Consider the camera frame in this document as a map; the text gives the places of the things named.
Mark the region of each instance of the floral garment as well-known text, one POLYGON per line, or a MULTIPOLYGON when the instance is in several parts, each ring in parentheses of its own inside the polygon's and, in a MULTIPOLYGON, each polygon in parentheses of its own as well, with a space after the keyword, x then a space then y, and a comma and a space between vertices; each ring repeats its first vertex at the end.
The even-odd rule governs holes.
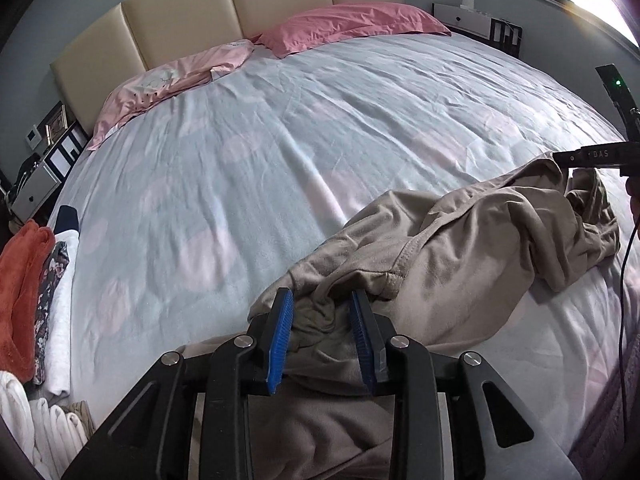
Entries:
POLYGON ((53 303, 53 293, 65 273, 69 263, 66 252, 66 242, 58 242, 53 247, 51 254, 42 266, 40 275, 40 288, 38 290, 38 306, 36 307, 36 356, 33 384, 40 385, 44 382, 44 349, 49 337, 49 309, 53 303))

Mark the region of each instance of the hand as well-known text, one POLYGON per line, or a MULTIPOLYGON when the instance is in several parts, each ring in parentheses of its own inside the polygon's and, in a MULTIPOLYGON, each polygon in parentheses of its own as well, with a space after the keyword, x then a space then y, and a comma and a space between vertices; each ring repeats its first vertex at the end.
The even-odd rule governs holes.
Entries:
POLYGON ((626 180, 626 192, 631 197, 629 207, 634 217, 634 223, 638 222, 638 216, 640 216, 640 176, 630 176, 626 180))

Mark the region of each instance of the pillow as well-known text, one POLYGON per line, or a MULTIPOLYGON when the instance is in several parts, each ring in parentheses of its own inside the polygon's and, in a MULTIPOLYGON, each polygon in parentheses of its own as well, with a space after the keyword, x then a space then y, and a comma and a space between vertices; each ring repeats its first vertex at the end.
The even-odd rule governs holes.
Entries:
POLYGON ((125 81, 104 102, 87 149, 97 150, 118 128, 158 103, 233 72, 253 51, 251 41, 234 41, 171 61, 125 81))
POLYGON ((296 14, 254 38, 280 59, 315 46, 382 34, 424 32, 451 35, 433 16, 417 7, 389 2, 337 4, 296 14))

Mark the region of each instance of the headboard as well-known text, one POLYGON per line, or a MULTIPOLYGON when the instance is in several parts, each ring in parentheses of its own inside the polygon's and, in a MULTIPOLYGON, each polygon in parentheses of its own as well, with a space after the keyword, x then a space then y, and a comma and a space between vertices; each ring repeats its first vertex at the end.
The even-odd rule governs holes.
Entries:
POLYGON ((51 68, 91 135, 109 93, 137 74, 250 38, 304 10, 366 1, 403 0, 125 0, 67 45, 51 68))

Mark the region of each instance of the black cable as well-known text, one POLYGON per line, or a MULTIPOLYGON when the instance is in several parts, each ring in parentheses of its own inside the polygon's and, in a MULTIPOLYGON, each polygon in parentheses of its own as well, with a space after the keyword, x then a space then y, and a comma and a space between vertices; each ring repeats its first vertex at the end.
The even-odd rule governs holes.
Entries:
POLYGON ((622 435, 623 444, 626 444, 627 430, 626 430, 626 384, 625 384, 625 369, 622 364, 622 338, 625 330, 625 267, 626 261, 629 258, 631 252, 631 244, 636 239, 636 233, 638 232, 638 226, 640 226, 640 216, 636 220, 636 225, 631 233, 629 244, 626 246, 625 259, 622 260, 622 268, 620 269, 620 338, 618 339, 618 371, 620 373, 620 395, 622 396, 622 435))

